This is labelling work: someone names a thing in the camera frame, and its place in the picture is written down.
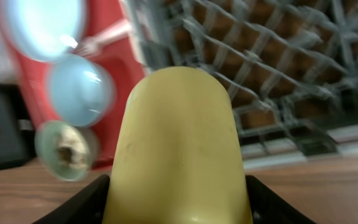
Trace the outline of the light blue plate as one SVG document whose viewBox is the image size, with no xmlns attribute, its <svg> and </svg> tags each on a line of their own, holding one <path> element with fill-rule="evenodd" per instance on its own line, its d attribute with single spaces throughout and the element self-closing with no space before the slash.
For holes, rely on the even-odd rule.
<svg viewBox="0 0 358 224">
<path fill-rule="evenodd" d="M 85 0 L 1 0 L 2 25 L 27 58 L 52 62 L 75 49 L 85 31 Z"/>
</svg>

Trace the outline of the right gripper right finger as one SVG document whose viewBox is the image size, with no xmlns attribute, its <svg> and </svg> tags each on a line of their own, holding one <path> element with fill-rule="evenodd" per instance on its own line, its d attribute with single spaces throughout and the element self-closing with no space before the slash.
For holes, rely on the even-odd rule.
<svg viewBox="0 0 358 224">
<path fill-rule="evenodd" d="M 255 224 L 316 224 L 253 175 L 246 175 L 246 184 Z"/>
</svg>

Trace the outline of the yellow cup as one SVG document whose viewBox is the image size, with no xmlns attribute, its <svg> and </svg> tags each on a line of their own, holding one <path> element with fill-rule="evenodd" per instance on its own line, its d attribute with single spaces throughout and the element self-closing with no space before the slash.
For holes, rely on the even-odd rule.
<svg viewBox="0 0 358 224">
<path fill-rule="evenodd" d="M 217 79 L 169 67 L 131 91 L 103 222 L 252 222 L 234 115 Z"/>
</svg>

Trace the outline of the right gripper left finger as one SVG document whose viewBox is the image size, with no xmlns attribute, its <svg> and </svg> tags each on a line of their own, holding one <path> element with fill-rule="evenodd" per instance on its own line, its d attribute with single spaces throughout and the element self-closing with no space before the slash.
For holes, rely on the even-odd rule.
<svg viewBox="0 0 358 224">
<path fill-rule="evenodd" d="M 110 177 L 99 176 L 34 224 L 102 224 Z"/>
</svg>

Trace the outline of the light blue bowl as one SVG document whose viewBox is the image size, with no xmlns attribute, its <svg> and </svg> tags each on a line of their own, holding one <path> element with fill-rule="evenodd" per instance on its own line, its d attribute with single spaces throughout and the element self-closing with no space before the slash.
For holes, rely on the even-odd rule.
<svg viewBox="0 0 358 224">
<path fill-rule="evenodd" d="M 109 72 L 73 54 L 51 66 L 47 95 L 56 114 L 78 127 L 90 127 L 99 122 L 117 98 L 115 82 Z"/>
</svg>

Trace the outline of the green bowl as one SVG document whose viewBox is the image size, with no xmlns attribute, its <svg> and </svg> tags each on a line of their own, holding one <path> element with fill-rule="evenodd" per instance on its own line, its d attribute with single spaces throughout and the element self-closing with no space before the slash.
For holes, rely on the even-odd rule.
<svg viewBox="0 0 358 224">
<path fill-rule="evenodd" d="M 56 151 L 55 136 L 64 126 L 75 128 L 82 135 L 88 151 L 88 168 L 71 169 L 60 163 Z M 42 124 L 36 131 L 35 151 L 42 164 L 52 175 L 60 180 L 74 182 L 82 180 L 88 175 L 99 156 L 100 143 L 94 132 L 88 128 L 78 128 L 64 121 L 52 120 Z"/>
</svg>

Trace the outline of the rice and food scraps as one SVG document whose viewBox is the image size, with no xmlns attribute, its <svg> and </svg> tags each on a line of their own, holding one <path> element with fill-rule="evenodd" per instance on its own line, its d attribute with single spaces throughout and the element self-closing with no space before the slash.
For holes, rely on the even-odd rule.
<svg viewBox="0 0 358 224">
<path fill-rule="evenodd" d="M 69 126 L 64 126 L 55 136 L 56 151 L 61 164 L 71 169 L 86 169 L 88 151 L 82 135 Z"/>
</svg>

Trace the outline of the white plastic fork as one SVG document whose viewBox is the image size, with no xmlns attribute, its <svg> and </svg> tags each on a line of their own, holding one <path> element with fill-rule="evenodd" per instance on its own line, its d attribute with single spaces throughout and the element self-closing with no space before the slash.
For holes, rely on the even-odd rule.
<svg viewBox="0 0 358 224">
<path fill-rule="evenodd" d="M 81 57 L 97 56 L 105 46 L 128 37 L 131 31 L 131 23 L 127 19 L 121 19 L 105 30 L 85 37 L 78 43 L 73 53 Z"/>
</svg>

